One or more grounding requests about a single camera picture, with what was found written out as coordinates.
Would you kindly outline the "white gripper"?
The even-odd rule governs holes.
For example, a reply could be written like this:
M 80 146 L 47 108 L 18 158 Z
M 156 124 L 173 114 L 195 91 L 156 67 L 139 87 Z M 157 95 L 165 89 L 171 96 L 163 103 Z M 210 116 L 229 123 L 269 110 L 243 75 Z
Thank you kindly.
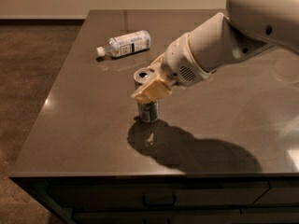
M 210 76 L 210 73 L 196 61 L 192 54 L 189 33 L 172 42 L 164 54 L 150 63 L 148 69 L 155 76 L 159 76 L 163 72 L 184 87 L 193 86 Z M 149 104 L 163 99 L 171 93 L 171 83 L 160 77 L 155 77 L 147 84 L 141 85 L 132 94 L 132 97 L 140 104 Z

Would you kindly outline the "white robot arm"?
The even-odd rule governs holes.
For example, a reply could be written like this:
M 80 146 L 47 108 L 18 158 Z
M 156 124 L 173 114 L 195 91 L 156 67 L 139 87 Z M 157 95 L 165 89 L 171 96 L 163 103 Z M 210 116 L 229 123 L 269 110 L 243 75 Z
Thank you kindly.
M 175 85 L 190 87 L 272 47 L 299 52 L 299 0 L 226 0 L 224 13 L 179 37 L 148 66 L 149 78 L 132 97 L 141 104 L 163 99 Z

